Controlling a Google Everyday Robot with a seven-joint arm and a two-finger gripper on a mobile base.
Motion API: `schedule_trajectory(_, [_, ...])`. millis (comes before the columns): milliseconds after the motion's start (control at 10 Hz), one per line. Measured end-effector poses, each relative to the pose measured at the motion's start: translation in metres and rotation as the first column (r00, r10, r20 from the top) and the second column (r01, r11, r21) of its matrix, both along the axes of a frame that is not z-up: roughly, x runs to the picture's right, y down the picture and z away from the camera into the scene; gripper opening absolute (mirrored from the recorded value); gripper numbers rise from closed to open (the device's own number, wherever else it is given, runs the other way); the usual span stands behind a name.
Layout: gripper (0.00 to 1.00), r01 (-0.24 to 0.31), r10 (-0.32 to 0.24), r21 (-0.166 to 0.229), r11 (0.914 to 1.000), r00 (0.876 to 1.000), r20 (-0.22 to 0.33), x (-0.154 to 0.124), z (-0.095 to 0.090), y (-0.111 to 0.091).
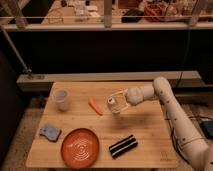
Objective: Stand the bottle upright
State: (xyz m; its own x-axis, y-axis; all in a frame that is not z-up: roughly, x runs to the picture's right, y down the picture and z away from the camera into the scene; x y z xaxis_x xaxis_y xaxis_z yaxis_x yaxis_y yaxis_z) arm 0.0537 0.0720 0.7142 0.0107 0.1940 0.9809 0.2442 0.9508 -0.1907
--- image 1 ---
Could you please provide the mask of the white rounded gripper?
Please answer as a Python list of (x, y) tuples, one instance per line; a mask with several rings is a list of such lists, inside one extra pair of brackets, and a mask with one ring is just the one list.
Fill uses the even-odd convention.
[[(139, 87), (131, 87), (129, 89), (124, 89), (121, 91), (117, 91), (113, 94), (111, 94), (110, 96), (117, 96), (119, 94), (122, 94), (123, 96), (125, 96), (126, 94), (126, 101), (131, 105), (131, 106), (136, 106), (139, 103), (141, 103), (143, 101), (143, 93), (142, 90)], [(122, 113), (123, 111), (127, 110), (130, 105), (126, 104), (126, 105), (118, 105), (118, 114)]]

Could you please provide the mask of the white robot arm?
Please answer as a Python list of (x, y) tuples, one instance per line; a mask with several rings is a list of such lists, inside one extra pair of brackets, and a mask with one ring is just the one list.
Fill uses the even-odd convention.
[(180, 146), (195, 171), (213, 171), (213, 145), (208, 145), (175, 97), (169, 81), (156, 77), (152, 83), (129, 87), (111, 94), (107, 99), (113, 114), (157, 97), (165, 105)]

